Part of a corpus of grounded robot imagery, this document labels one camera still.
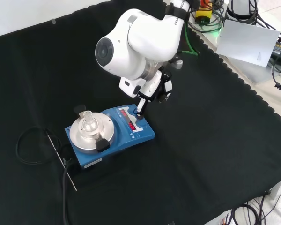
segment power cord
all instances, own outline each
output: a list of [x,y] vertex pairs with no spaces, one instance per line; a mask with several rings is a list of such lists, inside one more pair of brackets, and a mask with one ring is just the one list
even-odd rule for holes
[[54,153],[51,157],[47,158],[47,159],[44,159],[44,160],[39,160],[39,161],[28,161],[26,159],[23,159],[21,156],[20,156],[20,143],[21,143],[21,140],[31,131],[33,130],[41,130],[46,137],[50,137],[50,138],[54,138],[57,140],[57,144],[55,146],[55,149],[56,150],[59,150],[61,144],[60,144],[60,139],[50,130],[46,129],[46,128],[43,128],[43,127],[37,127],[37,126],[33,126],[33,127],[30,127],[28,129],[26,129],[24,132],[22,132],[17,140],[17,143],[15,145],[15,156],[17,157],[17,159],[21,162],[21,163],[24,163],[26,165],[42,165],[42,164],[46,164],[46,163],[49,163],[51,162],[52,160],[54,160],[56,158],[56,153]]
[[76,164],[77,161],[70,159],[66,162],[66,166],[64,169],[64,172],[62,174],[62,218],[64,225],[69,225],[69,219],[67,218],[67,210],[66,210],[66,176],[67,176],[67,170],[74,164]]
[[[33,127],[30,127],[28,129],[26,129],[24,132],[22,132],[17,140],[17,143],[15,145],[15,155],[17,157],[17,159],[21,162],[21,163],[24,163],[26,165],[43,165],[43,164],[46,164],[48,162],[51,162],[53,161],[56,157],[57,157],[57,154],[54,153],[54,155],[52,155],[51,157],[47,158],[47,159],[44,159],[44,160],[39,160],[39,161],[28,161],[26,159],[23,159],[21,156],[20,156],[20,143],[22,141],[22,139],[31,131],[34,131],[34,130],[40,130],[42,131],[44,134],[45,134],[45,137],[49,137],[50,139],[56,139],[56,145],[54,145],[54,148],[56,149],[56,151],[59,151],[59,149],[62,149],[64,148],[64,146],[61,146],[61,141],[60,139],[50,130],[46,129],[46,128],[43,128],[43,127],[38,127],[38,126],[33,126]],[[77,161],[76,160],[73,160],[73,159],[70,159],[69,161],[65,162],[65,169],[63,171],[63,175],[62,175],[62,205],[63,205],[63,223],[64,225],[69,225],[69,220],[67,218],[67,210],[66,210],[66,174],[67,174],[67,170],[69,169],[69,167],[71,167],[72,165],[76,164]]]
[[278,59],[280,58],[280,56],[281,56],[281,52],[280,52],[280,54],[278,55],[278,57],[275,59],[274,64],[273,64],[273,66],[272,66],[272,77],[273,77],[273,80],[274,80],[274,82],[275,82],[275,87],[278,88],[279,90],[281,90],[281,84],[278,83],[278,82],[276,81],[276,79],[275,79],[275,76],[274,76],[274,68],[275,68],[275,65],[276,65]]

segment white paper sheet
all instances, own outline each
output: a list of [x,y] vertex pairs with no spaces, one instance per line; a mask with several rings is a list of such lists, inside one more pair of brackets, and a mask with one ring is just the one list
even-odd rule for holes
[[276,30],[226,20],[216,53],[266,67],[279,34]]

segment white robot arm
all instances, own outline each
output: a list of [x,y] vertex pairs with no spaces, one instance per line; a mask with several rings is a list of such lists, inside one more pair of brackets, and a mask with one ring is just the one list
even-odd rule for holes
[[[165,100],[170,95],[171,81],[160,68],[177,52],[189,2],[194,8],[200,4],[200,0],[171,0],[170,12],[162,20],[138,9],[130,9],[119,18],[116,27],[97,43],[98,64],[121,77],[119,87],[127,95],[141,98],[136,112],[139,117],[158,90],[163,90]],[[175,62],[182,66],[181,60]]]

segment black tablecloth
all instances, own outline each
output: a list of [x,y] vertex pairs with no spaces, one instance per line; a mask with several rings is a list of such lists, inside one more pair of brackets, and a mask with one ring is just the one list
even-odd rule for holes
[[[14,150],[24,129],[45,126],[66,143],[74,106],[137,103],[95,60],[97,41],[129,8],[164,15],[161,0],[113,0],[0,37],[0,225],[61,224],[61,166],[20,164]],[[169,100],[148,106],[155,139],[75,177],[73,224],[201,225],[281,180],[279,116],[190,38],[199,59],[183,56]],[[32,136],[22,149],[30,157],[51,150]]]

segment white wall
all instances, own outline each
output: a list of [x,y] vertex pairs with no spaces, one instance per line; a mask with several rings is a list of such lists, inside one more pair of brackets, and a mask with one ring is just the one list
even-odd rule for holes
[[0,35],[109,0],[0,0]]

